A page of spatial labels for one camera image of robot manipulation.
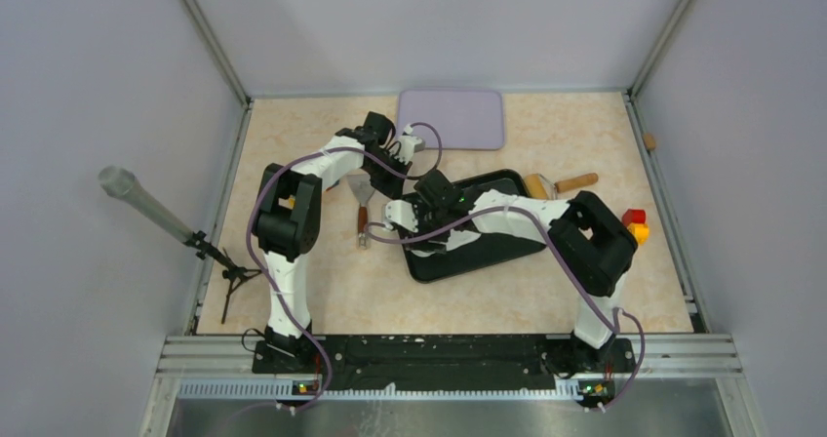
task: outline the table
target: table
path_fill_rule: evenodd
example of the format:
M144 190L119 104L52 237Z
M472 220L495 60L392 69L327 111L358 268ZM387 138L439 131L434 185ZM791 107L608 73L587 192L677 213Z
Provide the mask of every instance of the table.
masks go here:
M647 332L691 332L684 295L655 208L620 93L505 94L506 144L498 151L447 150L440 169L451 179L499 169L565 179L596 172L590 188L619 216L628 208L648 215L650 238L635 256L621 305ZM396 96L257 99L218 245L252 266L244 231L264 167L286 164L324 145L341 128L355 128L368 111L394 120ZM436 151L417 153L411 173L433 163ZM562 194L573 197L575 192ZM376 193L371 219L388 201ZM552 255L543 251L433 284L408 273L399 246L372 242L356 248L357 202L346 182L323 196L322 230L310 253L307 301L316 334L568 333L577 293ZM263 277L239 289L220 323L227 281L214 265L198 334L263 329L270 311ZM621 324L634 332L631 322Z

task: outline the red object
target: red object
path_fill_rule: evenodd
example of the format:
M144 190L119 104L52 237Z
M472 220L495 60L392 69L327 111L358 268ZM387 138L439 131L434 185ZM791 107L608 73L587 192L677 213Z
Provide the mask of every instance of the red object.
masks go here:
M646 211L644 210L626 210L622 218L623 225L628 227L631 223L645 224Z

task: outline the purple tray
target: purple tray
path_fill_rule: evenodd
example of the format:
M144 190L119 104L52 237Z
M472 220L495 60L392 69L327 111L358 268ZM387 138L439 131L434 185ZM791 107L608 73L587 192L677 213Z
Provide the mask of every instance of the purple tray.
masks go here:
M478 89L407 89L399 95L397 133L414 122L426 122L440 133L445 149L500 149L505 144L502 95ZM437 141L430 131L414 132L428 148Z

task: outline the black tray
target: black tray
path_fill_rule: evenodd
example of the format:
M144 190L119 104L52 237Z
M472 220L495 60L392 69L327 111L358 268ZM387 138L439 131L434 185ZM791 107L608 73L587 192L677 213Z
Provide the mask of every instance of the black tray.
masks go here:
M484 190L497 190L509 195L528 196L526 185L520 174L503 169L489 174L459 180L454 183L460 188L479 185ZM410 203L420 203L416 193L408 193L402 199ZM404 228L398 230L400 238L411 237ZM493 266L510 259L535 254L545 248L544 244L533 240L520 239L505 234L482 234L479 239L468 245L444 254L430 257L417 257L405 250L405 261L411 276L420 283L432 283L440 279L467 273L475 269Z

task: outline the white wall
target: white wall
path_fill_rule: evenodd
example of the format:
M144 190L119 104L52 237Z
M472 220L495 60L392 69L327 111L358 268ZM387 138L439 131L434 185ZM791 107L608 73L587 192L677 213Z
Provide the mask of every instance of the white wall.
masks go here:
M619 88L678 0L199 0L248 93Z
M642 108L772 435L823 435L827 0L697 0Z
M205 227L239 119L178 0L0 0L0 435L137 434L197 259L97 173Z

